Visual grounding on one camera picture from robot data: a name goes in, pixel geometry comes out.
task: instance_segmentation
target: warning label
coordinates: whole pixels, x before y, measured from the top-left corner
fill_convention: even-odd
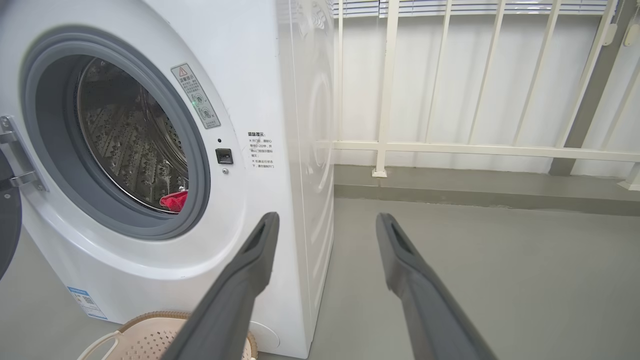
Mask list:
[[[207,94],[202,90],[200,82],[198,82],[198,78],[196,78],[193,71],[191,71],[189,64],[184,63],[182,65],[178,65],[172,68],[171,72],[175,76],[175,79],[178,80],[180,86],[189,99],[191,99],[191,105],[193,105],[195,110],[198,112],[198,116],[200,117],[204,128],[210,129],[212,127],[220,126],[220,120],[218,120],[216,112],[213,111],[213,106],[211,105],[211,102],[209,102]]]
[[[262,131],[250,131],[248,136],[247,158],[249,166],[261,170],[275,168],[272,139]]]

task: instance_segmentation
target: stainless steel drum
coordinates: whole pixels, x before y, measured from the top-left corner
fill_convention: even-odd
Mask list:
[[[128,73],[94,58],[77,83],[76,111],[95,161],[128,196],[157,211],[169,193],[187,190],[178,134],[157,101]]]

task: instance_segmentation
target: red cloth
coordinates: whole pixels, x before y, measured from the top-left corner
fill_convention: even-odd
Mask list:
[[[187,191],[171,193],[169,195],[163,196],[160,199],[160,205],[169,208],[171,211],[175,211],[179,213],[184,207],[184,203],[187,201]]]

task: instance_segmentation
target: plastic laundry basket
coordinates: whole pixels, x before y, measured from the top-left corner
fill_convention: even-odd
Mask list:
[[[154,311],[140,315],[96,340],[78,360],[86,360],[92,352],[111,339],[115,339],[115,343],[102,360],[160,360],[189,315],[176,311]],[[242,360],[257,357],[255,338],[249,332],[244,342]]]

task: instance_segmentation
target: washing machine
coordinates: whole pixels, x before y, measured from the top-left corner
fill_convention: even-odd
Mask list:
[[[88,316],[192,310],[276,211],[250,330],[259,351],[308,356],[333,243],[330,14],[323,0],[0,1],[14,194],[0,201],[21,206]],[[175,193],[181,208],[161,205]]]

